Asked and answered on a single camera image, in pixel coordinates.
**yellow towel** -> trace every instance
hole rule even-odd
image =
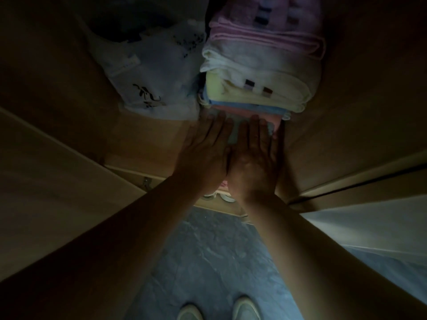
[[[293,112],[302,112],[305,105],[290,100],[278,102],[265,96],[254,94],[252,91],[234,86],[230,81],[223,80],[216,74],[216,69],[206,72],[207,96],[214,101],[239,102],[281,107]]]

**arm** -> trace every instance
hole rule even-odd
[[[427,306],[376,273],[274,194],[277,138],[240,126],[228,187],[266,244],[305,320],[421,319]]]
[[[232,130],[224,119],[189,130],[173,175],[158,187],[3,281],[2,319],[121,319],[168,235],[224,180]]]

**stack of towels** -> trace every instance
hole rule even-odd
[[[321,78],[321,0],[228,0],[203,48],[199,101],[232,115],[258,114],[277,130],[302,112]]]

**tiled floor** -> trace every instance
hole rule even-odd
[[[357,258],[427,303],[427,268],[351,250]],[[229,320],[248,295],[264,320],[302,316],[255,228],[236,217],[193,208],[166,247],[126,320],[175,320],[195,303],[205,320]]]

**shoe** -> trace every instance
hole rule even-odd
[[[233,320],[261,320],[261,316],[251,299],[241,297],[234,304]]]
[[[180,310],[176,320],[203,320],[203,317],[195,305],[189,304]]]

